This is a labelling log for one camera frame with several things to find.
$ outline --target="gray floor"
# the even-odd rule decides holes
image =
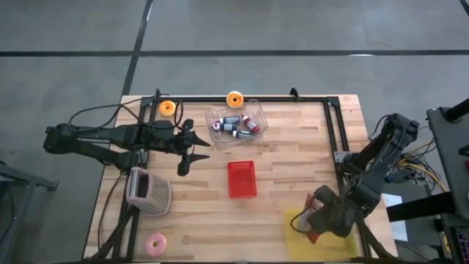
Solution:
[[[0,51],[132,50],[145,0],[0,2]],[[457,0],[156,1],[142,50],[465,49],[469,17]],[[16,263],[81,257],[103,167],[42,149],[45,128],[79,109],[117,103],[130,57],[0,57],[0,159],[60,180],[34,196]],[[359,94],[368,131],[399,112],[425,111],[469,96],[469,56],[140,58],[132,95]],[[99,111],[79,122],[96,125]],[[415,145],[428,142],[430,133]],[[428,157],[442,172],[436,153]],[[419,260],[406,249],[406,259]],[[434,252],[427,257],[434,257]]]

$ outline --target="wooden tabletop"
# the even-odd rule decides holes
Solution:
[[[338,96],[350,149],[358,152],[368,144],[358,96]],[[122,102],[136,98],[139,96],[124,96]],[[139,102],[129,107],[138,114]],[[224,103],[185,103],[184,120],[194,119],[197,135],[212,143],[205,113],[224,107]],[[225,150],[198,146],[195,153],[211,157],[191,164],[191,171],[185,177],[177,175],[179,156],[150,152],[148,170],[171,182],[171,206],[165,216],[141,213],[135,261],[290,260],[284,237],[284,211],[302,208],[307,193],[321,185],[337,191],[325,113],[321,103],[262,103],[262,108],[269,128],[261,140]],[[340,145],[334,109],[331,111]],[[116,126],[135,122],[130,114],[121,111]],[[226,164],[245,160],[254,161],[257,196],[230,199]],[[97,224],[109,190],[118,177],[116,168],[106,167],[85,257],[97,251]],[[103,218],[101,243],[117,225],[124,185],[125,179],[121,179],[111,196]],[[381,244],[397,255],[383,201],[366,221]],[[159,258],[149,257],[144,250],[145,240],[154,232],[162,232],[168,244]],[[122,242],[123,252],[127,237],[128,228]]]

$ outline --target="clear plastic container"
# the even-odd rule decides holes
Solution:
[[[212,126],[216,121],[219,121],[220,118],[224,117],[233,117],[240,116],[241,114],[251,118],[256,125],[259,127],[259,132],[254,134],[252,139],[238,139],[232,135],[232,132],[228,131],[214,131]],[[215,142],[215,147],[218,149],[225,149],[228,147],[233,147],[242,143],[259,140],[262,138],[262,134],[269,127],[267,120],[265,119],[264,112],[262,110],[261,104],[258,100],[249,100],[238,109],[225,108],[221,110],[212,110],[208,111],[205,114],[205,119],[207,121],[207,127],[210,132],[210,137],[213,142]],[[237,129],[239,131],[249,131],[249,128],[245,125],[241,119],[241,123],[237,124]]]

